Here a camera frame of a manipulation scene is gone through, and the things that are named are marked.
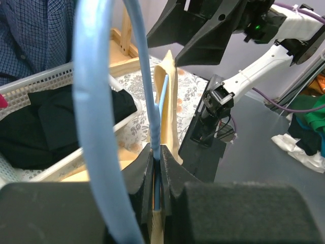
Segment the beige t shirt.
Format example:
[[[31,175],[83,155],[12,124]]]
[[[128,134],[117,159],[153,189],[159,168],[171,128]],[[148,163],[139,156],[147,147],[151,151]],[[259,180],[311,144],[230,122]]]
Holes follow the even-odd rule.
[[[161,145],[167,146],[176,161],[182,164],[183,161],[178,155],[179,140],[177,133],[178,72],[171,51],[168,51],[164,59],[155,66],[153,81],[156,89],[156,101],[163,100],[164,102],[160,106],[160,110],[162,110],[160,116],[160,143]],[[119,150],[118,153],[121,158],[120,165],[122,166],[122,170],[138,157],[138,155],[132,154],[124,149]],[[154,174],[155,169],[153,171],[153,187],[156,179]],[[152,208],[150,243],[165,243],[164,234],[167,218],[163,217],[162,208],[160,210],[154,210]]]

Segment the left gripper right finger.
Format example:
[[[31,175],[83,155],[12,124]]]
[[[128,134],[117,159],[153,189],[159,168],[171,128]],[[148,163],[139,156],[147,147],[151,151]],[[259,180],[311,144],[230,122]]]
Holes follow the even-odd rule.
[[[190,221],[197,221],[202,217],[200,190],[203,183],[176,161],[167,146],[162,145],[160,149],[163,217],[179,214]]]

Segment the black t shirt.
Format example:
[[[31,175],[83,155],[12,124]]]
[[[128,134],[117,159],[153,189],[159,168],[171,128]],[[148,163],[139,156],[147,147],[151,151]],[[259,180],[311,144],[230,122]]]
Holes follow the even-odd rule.
[[[14,168],[43,170],[79,148],[72,87],[28,97],[30,105],[1,120],[1,154]]]

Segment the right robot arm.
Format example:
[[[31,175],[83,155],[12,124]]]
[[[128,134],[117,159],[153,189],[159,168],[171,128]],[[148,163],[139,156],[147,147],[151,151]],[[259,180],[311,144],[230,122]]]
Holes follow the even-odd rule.
[[[150,48],[178,43],[178,67],[218,65],[233,34],[271,48],[203,95],[201,118],[221,119],[253,87],[280,68],[308,60],[324,40],[324,17],[306,5],[275,1],[168,1],[147,34]]]

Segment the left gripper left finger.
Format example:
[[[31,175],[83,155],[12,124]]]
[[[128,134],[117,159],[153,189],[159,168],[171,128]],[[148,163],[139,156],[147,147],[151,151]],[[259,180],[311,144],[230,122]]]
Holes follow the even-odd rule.
[[[153,151],[142,149],[138,157],[122,173],[137,223],[145,243],[150,243],[152,226]]]

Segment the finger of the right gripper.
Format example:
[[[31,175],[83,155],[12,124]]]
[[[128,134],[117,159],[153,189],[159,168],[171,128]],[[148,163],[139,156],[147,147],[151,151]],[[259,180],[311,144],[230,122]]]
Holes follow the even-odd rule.
[[[175,59],[176,65],[220,64],[240,19],[241,10],[232,10],[229,13],[217,11],[179,52]]]
[[[206,23],[211,17],[210,1],[167,1],[157,22],[147,34],[148,47],[178,43],[191,45],[207,34]]]

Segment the magenta garment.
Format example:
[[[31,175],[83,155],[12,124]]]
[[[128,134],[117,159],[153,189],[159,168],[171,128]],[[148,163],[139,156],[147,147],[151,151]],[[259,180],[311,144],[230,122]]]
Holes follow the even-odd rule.
[[[0,94],[0,109],[2,108],[7,108],[8,106],[8,102],[6,101],[6,99],[3,97],[2,94]]]

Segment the thin light blue wire hanger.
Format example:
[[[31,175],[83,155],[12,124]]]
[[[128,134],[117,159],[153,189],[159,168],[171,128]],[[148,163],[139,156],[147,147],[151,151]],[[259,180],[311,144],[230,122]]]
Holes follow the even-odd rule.
[[[160,106],[152,91],[148,45],[138,1],[125,1],[138,45],[150,145],[154,158],[154,211],[151,242],[163,243],[161,221]],[[143,243],[126,191],[113,131],[109,79],[109,37],[113,1],[79,1],[74,24],[73,99],[79,142],[90,177],[92,193],[109,232],[118,243]]]

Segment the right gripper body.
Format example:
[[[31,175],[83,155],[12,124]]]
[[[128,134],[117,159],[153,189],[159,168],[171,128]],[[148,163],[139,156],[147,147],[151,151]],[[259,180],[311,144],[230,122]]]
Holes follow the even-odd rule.
[[[244,33],[245,42],[269,43],[278,33],[287,16],[271,8],[273,1],[210,1],[211,17],[217,12],[241,10],[241,19],[233,34]]]

